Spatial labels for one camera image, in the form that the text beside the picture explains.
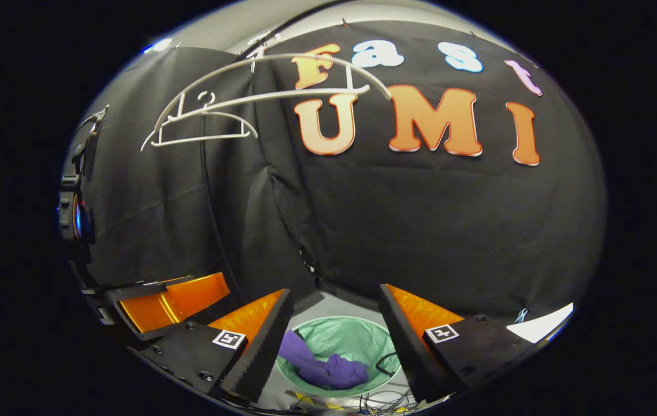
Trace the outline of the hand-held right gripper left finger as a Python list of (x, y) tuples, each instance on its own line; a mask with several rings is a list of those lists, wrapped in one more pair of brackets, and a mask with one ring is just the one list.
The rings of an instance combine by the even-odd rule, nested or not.
[(138, 355), (153, 369), (207, 400), (259, 400), (293, 314), (289, 289), (279, 289), (218, 318), (223, 300), (162, 337)]

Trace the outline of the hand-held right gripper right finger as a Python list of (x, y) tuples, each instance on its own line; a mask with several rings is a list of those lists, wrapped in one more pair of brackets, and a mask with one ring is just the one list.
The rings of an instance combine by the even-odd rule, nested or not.
[(417, 401), (475, 389), (535, 350), (484, 314), (463, 318), (389, 284), (379, 286), (378, 307)]

